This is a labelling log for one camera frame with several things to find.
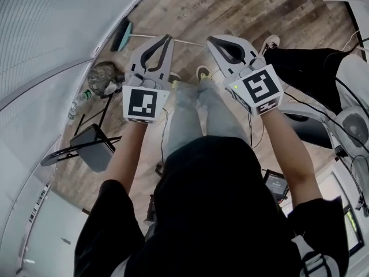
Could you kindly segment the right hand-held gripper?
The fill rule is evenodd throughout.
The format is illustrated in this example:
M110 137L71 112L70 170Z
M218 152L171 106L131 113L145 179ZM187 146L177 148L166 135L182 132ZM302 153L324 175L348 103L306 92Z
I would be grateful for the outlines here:
M206 45L228 78L228 92L248 113L262 115L281 104L284 93L273 66L256 58L257 50L249 41L213 35L207 38Z

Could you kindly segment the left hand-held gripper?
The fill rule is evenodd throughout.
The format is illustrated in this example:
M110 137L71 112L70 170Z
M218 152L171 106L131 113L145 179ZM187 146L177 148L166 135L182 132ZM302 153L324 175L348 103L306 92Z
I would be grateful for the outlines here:
M141 123L158 119L171 92L167 80L173 52L174 39L165 34L149 39L132 53L122 86L124 119Z

